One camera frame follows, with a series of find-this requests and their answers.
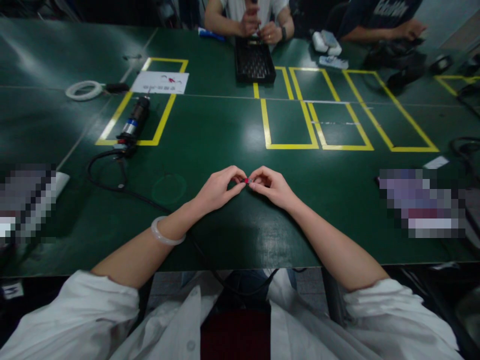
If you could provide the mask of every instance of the green table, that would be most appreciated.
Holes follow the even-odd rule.
[[[127,161],[131,190],[174,210],[215,171],[235,164],[249,174],[266,165],[381,264],[474,260],[458,240],[442,245],[407,238],[389,217],[373,179],[380,169],[421,168],[443,153],[450,156],[450,139],[478,136],[478,119],[453,96],[475,79],[427,74],[392,94],[381,84],[384,74],[355,71],[362,67],[364,48],[344,44],[342,57],[352,71],[324,70],[311,45],[293,39],[272,53],[274,85],[256,86],[236,83],[231,43],[196,32],[10,19],[0,20],[0,32],[2,163],[55,163],[71,176],[40,236],[19,245],[3,276],[90,269],[161,215],[86,178],[88,161],[110,149],[137,95],[88,102],[64,95],[83,80],[125,79],[131,85],[146,62],[151,71],[183,66],[189,80],[184,95],[150,95],[142,146]],[[428,61],[439,54],[424,51]],[[462,59],[454,58],[456,64]],[[103,182],[118,184],[112,161],[96,170]],[[456,161],[441,171],[466,183]],[[320,264],[292,219],[248,189],[193,231],[217,269]],[[160,270],[202,268],[186,241]]]

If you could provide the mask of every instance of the yellow tape outline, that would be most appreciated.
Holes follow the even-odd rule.
[[[287,68],[285,66],[275,66],[275,70],[281,70],[283,75],[283,81],[285,82],[286,92],[288,94],[289,100],[294,100],[294,93],[292,92],[292,87],[290,86],[290,80],[287,73]],[[308,149],[319,149],[319,143],[315,137],[315,131],[312,126],[312,121],[310,120],[309,111],[307,109],[307,104],[304,101],[300,102],[301,109],[303,112],[303,117],[305,118],[306,127],[308,129],[308,135],[310,136],[310,144],[272,144],[272,136],[270,134],[270,125],[269,125],[269,115],[267,112],[267,100],[260,98],[258,84],[253,84],[253,94],[255,99],[260,99],[261,105],[261,119],[263,122],[263,132],[265,134],[265,147],[268,150],[308,150]]]
[[[473,84],[476,83],[477,80],[480,80],[480,76],[472,76],[472,77],[465,77],[462,75],[435,75],[434,76],[435,80],[438,81],[440,85],[442,85],[450,94],[452,94],[454,97],[457,97],[458,93],[457,91],[452,88],[445,80],[447,79],[456,79],[456,80],[463,80],[467,84]]]
[[[171,59],[171,58],[163,58],[163,57],[149,57],[143,64],[141,71],[147,71],[152,62],[171,62],[171,63],[181,63],[180,73],[184,73],[187,69],[187,65],[189,64],[188,60],[184,59]],[[129,91],[123,97],[120,105],[116,109],[115,113],[111,117],[110,121],[106,125],[105,129],[101,133],[100,137],[96,141],[95,145],[98,146],[113,146],[117,143],[117,140],[107,140],[110,132],[114,128],[115,124],[119,120],[120,116],[124,112],[125,108],[127,107],[132,95],[134,93]],[[157,146],[160,142],[160,138],[162,137],[162,133],[164,132],[165,125],[167,124],[167,120],[169,119],[170,111],[172,111],[172,107],[174,106],[175,99],[177,98],[177,94],[170,94],[170,98],[166,103],[165,110],[163,110],[163,114],[161,116],[160,122],[158,123],[158,127],[156,128],[155,134],[153,135],[152,140],[139,140],[137,145],[139,146]]]
[[[313,71],[313,72],[321,72],[323,75],[323,78],[326,81],[326,84],[328,85],[328,88],[330,89],[330,92],[333,96],[333,99],[336,102],[340,102],[340,97],[337,94],[337,91],[335,90],[334,84],[332,83],[332,80],[330,79],[330,76],[328,75],[327,71],[323,68],[316,68],[316,67],[289,67],[290,70],[290,75],[293,80],[293,86],[295,87],[295,92],[296,92],[296,97],[299,100],[303,100],[302,92],[300,90],[299,82],[297,80],[297,76],[295,75],[295,71]],[[322,131],[322,127],[320,126],[319,118],[317,116],[317,112],[315,111],[314,104],[309,102],[308,103],[308,109],[310,110],[311,117],[314,121],[316,133],[318,135],[318,138],[320,139],[320,144],[321,148],[323,150],[345,150],[345,151],[373,151],[375,150],[374,147],[372,146],[372,143],[370,142],[370,139],[368,138],[367,134],[365,133],[364,128],[362,127],[362,124],[360,124],[360,121],[357,117],[357,115],[354,112],[354,109],[352,108],[352,105],[349,103],[345,104],[346,109],[348,110],[348,113],[350,114],[351,119],[355,123],[355,126],[365,143],[365,145],[328,145],[327,141],[325,139],[324,132]]]
[[[376,71],[367,71],[367,70],[342,70],[343,75],[345,76],[345,79],[350,86],[353,94],[357,98],[358,102],[360,103],[361,107],[365,111],[366,115],[370,118],[371,122],[373,123],[373,126],[375,126],[375,129],[378,131],[380,134],[381,138],[385,142],[385,144],[388,146],[391,152],[394,153],[438,153],[439,149],[435,146],[435,144],[429,139],[429,137],[424,133],[422,128],[417,124],[417,122],[412,118],[412,116],[404,109],[402,104],[397,100],[397,98],[392,94],[392,92],[389,90],[389,88],[384,84],[380,76]],[[354,82],[352,81],[352,78],[350,77],[349,74],[370,74],[375,77],[375,79],[378,81],[380,86],[383,88],[383,91],[388,95],[388,97],[393,101],[395,104],[396,108],[402,113],[402,115],[408,120],[408,122],[411,124],[411,126],[415,129],[415,131],[420,135],[420,137],[425,141],[425,143],[428,146],[425,147],[416,147],[416,146],[394,146],[390,138],[387,136],[385,131],[383,130],[382,126],[379,124],[375,116],[372,114],[370,109],[368,108],[367,104],[365,103],[364,99],[360,95],[359,91],[357,90],[357,87],[354,85]]]

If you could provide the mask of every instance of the white cable coil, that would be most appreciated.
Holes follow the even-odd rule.
[[[92,87],[93,89],[85,94],[82,95],[75,95],[75,93],[81,89]],[[70,99],[75,101],[87,101],[93,98],[96,98],[100,95],[103,91],[102,84],[96,81],[87,80],[87,81],[80,81],[72,86],[70,86],[67,90],[65,90],[65,95],[67,95]]]

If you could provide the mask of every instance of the person's hand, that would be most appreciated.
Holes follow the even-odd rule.
[[[192,200],[195,208],[202,215],[220,209],[228,203],[231,198],[240,194],[246,186],[245,182],[243,182],[246,177],[245,172],[234,165],[219,172],[214,172],[210,175],[197,196]],[[227,186],[231,181],[234,181],[236,185],[230,190],[227,190]]]
[[[265,44],[274,45],[282,40],[282,28],[270,21],[258,34]]]
[[[396,27],[394,31],[395,38],[405,38],[409,41],[413,41],[427,29],[420,21],[411,19],[404,22],[402,25]]]
[[[259,25],[262,23],[257,16],[259,10],[259,6],[253,4],[245,10],[240,21],[240,32],[243,38],[251,37],[257,32]]]
[[[253,191],[265,195],[272,203],[282,209],[290,211],[292,207],[301,203],[279,172],[262,166],[252,172],[249,179],[253,180],[250,184]]]

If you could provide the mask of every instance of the white lab coat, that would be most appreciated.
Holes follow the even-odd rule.
[[[199,359],[200,326],[221,291],[211,273],[198,273],[127,337],[137,290],[77,271],[50,305],[22,318],[0,359]],[[450,326],[395,280],[345,295],[347,328],[313,315],[285,269],[268,298],[272,359],[461,359]]]

